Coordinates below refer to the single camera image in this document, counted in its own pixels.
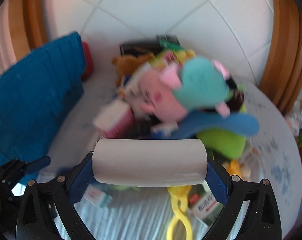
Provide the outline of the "yellow duck snowball clamp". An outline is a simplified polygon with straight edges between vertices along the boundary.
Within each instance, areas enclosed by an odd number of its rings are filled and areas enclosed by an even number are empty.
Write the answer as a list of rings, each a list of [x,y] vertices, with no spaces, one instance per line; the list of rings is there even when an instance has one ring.
[[[191,185],[167,187],[167,191],[171,197],[173,216],[168,224],[166,239],[173,239],[174,228],[178,222],[182,222],[185,227],[186,240],[193,239],[192,225],[189,218],[186,216],[186,211],[188,209],[188,194],[191,189]]]

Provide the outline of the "green white medicine box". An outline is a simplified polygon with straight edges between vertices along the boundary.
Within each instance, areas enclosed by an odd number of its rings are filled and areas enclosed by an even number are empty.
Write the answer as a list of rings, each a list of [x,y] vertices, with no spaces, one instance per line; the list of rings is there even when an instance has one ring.
[[[193,185],[188,194],[188,208],[195,217],[210,227],[223,209],[210,190],[203,185]]]

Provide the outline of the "small teal white box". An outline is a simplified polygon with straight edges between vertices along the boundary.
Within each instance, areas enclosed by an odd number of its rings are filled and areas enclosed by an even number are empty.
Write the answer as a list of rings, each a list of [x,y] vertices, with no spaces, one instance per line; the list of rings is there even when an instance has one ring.
[[[112,200],[110,195],[97,189],[93,185],[88,186],[84,198],[96,207],[106,207]]]

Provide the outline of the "red container behind crate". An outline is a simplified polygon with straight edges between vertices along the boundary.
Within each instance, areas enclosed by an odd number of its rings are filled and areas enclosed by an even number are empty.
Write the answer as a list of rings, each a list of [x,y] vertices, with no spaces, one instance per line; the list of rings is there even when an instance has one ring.
[[[88,80],[88,78],[90,78],[90,76],[94,72],[94,64],[88,44],[86,42],[82,42],[82,47],[83,47],[85,61],[86,61],[86,68],[81,77],[82,81],[84,82]]]

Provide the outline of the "brown teddy bear plush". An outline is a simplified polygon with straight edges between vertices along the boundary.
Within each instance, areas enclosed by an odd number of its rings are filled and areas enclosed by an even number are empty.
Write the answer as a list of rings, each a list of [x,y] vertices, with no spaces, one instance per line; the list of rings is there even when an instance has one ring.
[[[155,55],[151,52],[139,55],[138,57],[130,54],[113,57],[111,63],[116,68],[116,86],[118,87],[121,84],[122,77],[133,74],[140,65],[154,59],[154,57]]]

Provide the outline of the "pink pig plush toy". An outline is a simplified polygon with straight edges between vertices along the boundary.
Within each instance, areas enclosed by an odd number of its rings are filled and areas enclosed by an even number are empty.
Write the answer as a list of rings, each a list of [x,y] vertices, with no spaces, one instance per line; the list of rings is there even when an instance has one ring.
[[[223,118],[230,115],[227,81],[231,74],[217,60],[193,57],[181,66],[171,62],[162,70],[151,68],[140,78],[143,101],[140,109],[162,122],[179,122],[197,109],[215,109]]]

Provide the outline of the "green yellow plush toy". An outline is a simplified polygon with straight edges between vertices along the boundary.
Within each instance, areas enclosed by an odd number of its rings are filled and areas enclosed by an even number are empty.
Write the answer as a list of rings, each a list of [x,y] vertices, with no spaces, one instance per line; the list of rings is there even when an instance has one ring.
[[[165,60],[167,64],[176,61],[183,64],[185,61],[195,57],[195,52],[191,49],[185,50],[178,43],[169,42],[167,40],[160,40],[160,47],[162,52],[155,56],[156,60]]]

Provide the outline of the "blue plastic crate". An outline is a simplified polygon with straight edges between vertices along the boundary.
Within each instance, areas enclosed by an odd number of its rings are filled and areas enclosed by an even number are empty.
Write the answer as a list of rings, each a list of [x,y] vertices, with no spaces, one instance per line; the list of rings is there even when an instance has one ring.
[[[84,93],[86,60],[79,33],[33,50],[0,77],[0,165],[46,156]]]

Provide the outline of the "white cardboard tube roll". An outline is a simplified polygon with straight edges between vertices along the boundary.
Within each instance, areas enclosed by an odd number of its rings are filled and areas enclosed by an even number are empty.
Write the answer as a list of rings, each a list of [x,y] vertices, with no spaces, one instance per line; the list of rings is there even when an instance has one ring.
[[[201,184],[207,154],[198,139],[101,139],[92,156],[92,171],[101,183],[131,187]]]

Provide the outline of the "green tennis ball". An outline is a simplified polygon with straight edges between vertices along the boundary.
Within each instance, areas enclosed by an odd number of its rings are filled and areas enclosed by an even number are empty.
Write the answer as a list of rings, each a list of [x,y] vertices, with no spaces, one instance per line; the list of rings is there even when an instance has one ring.
[[[227,159],[238,159],[246,144],[246,136],[217,128],[199,132],[196,137],[202,141],[205,148],[210,148]]]

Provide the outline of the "black box at wall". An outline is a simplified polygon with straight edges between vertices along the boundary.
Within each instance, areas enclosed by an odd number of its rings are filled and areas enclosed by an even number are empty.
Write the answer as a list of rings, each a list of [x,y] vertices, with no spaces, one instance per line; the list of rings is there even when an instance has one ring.
[[[172,43],[180,45],[178,38],[175,35],[156,35],[153,38],[143,38],[139,40],[130,40],[120,44],[121,55],[139,55],[151,52],[158,54],[165,49],[165,44]]]

